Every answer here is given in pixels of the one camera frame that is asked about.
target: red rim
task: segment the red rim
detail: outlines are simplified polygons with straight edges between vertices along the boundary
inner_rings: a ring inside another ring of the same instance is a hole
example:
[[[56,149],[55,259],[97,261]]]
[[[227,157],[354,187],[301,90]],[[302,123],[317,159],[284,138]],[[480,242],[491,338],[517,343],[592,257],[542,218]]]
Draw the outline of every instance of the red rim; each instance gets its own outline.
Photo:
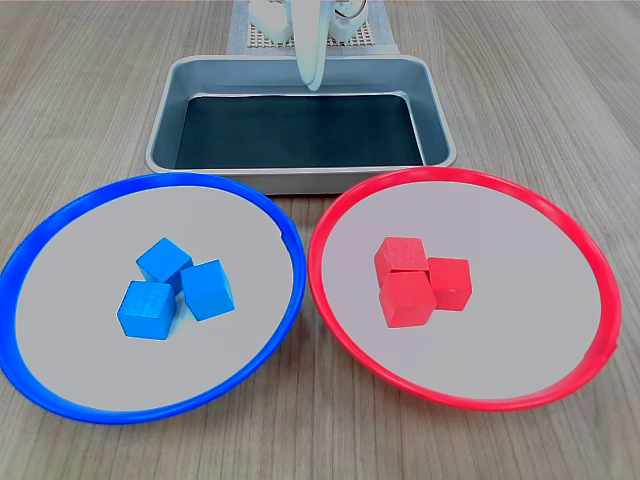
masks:
[[[565,378],[544,390],[516,398],[474,400],[454,397],[416,385],[387,370],[369,357],[343,330],[331,310],[322,282],[322,256],[334,226],[351,207],[374,193],[407,183],[429,181],[478,185],[516,198],[556,224],[587,259],[600,291],[600,325],[584,359]],[[342,194],[320,219],[311,238],[308,263],[311,293],[318,310],[331,332],[347,351],[366,368],[392,385],[440,404],[483,411],[513,411],[547,405],[571,395],[591,381],[617,348],[622,320],[620,292],[613,270],[598,245],[575,220],[545,198],[520,185],[484,173],[451,167],[418,167],[378,175],[356,185]]]

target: blue cube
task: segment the blue cube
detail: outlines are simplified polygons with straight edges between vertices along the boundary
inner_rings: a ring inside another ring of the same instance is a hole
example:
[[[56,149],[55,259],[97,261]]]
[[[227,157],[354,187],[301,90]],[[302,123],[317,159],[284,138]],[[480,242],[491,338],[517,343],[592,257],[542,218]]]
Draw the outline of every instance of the blue cube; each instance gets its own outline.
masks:
[[[175,314],[171,285],[133,281],[118,310],[118,320],[127,337],[166,340]]]
[[[151,247],[136,263],[145,280],[168,283],[176,295],[182,291],[180,271],[193,266],[191,257],[167,238]]]
[[[229,278],[220,260],[187,268],[180,274],[184,300],[196,320],[206,320],[235,310]]]

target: red cube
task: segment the red cube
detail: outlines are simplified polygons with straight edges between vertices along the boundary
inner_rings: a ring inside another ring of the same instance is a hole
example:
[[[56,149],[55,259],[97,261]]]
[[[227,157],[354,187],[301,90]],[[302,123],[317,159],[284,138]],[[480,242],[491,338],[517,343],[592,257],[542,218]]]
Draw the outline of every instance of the red cube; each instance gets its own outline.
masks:
[[[429,320],[436,298],[425,272],[391,272],[380,290],[380,304],[390,328],[417,327]]]
[[[387,237],[374,258],[378,284],[382,287],[391,272],[423,272],[429,269],[422,240]]]
[[[468,260],[429,258],[428,276],[436,297],[437,310],[464,310],[471,297]]]

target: plate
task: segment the plate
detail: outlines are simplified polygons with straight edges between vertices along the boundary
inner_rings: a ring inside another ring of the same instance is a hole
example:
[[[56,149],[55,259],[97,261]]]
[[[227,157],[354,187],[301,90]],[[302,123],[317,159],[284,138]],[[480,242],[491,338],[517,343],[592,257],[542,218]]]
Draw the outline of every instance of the plate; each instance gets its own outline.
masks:
[[[462,312],[387,327],[374,255],[385,237],[470,262]],[[620,294],[605,256],[569,215],[487,174],[420,167],[339,197],[311,240],[310,288],[329,329],[365,367],[441,404],[532,408],[589,382],[616,349]]]
[[[128,338],[117,310],[136,259],[167,237],[219,259],[236,309],[197,322],[179,295],[166,341]],[[89,193],[39,225],[0,276],[0,366],[41,407],[75,420],[157,420],[223,395],[278,348],[300,310],[302,242],[278,206],[234,181],[154,174]]]

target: tray rim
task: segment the tray rim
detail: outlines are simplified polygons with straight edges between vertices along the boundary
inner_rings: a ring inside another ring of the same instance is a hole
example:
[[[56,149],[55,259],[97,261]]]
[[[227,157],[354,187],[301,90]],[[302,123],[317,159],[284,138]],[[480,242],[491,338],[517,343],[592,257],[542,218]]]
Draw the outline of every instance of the tray rim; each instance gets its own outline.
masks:
[[[167,187],[205,187],[227,191],[262,209],[279,227],[291,259],[293,287],[283,318],[262,349],[238,372],[214,388],[195,397],[164,407],[138,411],[108,411],[85,407],[53,393],[28,369],[17,342],[16,308],[29,269],[46,244],[77,218],[124,196]],[[0,274],[0,369],[7,380],[31,402],[51,413],[81,422],[125,425],[151,422],[185,413],[237,387],[253,375],[280,347],[293,327],[302,307],[306,289],[306,259],[302,239],[294,222],[269,198],[233,180],[188,172],[148,174],[108,184],[63,206],[40,223],[20,243]]]
[[[322,257],[326,242],[342,216],[364,198],[387,188],[419,182],[456,182],[477,185],[509,195],[539,211],[578,247],[589,263],[601,297],[598,330],[581,363],[568,375],[546,389],[505,399],[478,400],[443,394],[405,380],[383,367],[362,350],[340,325],[324,291]],[[561,400],[593,380],[618,347],[622,326],[620,290],[613,269],[591,236],[571,216],[526,187],[490,174],[460,168],[418,167],[377,175],[343,193],[321,217],[311,237],[308,254],[309,288],[329,330],[342,346],[365,368],[394,385],[425,400],[467,410],[508,412],[531,409]]]

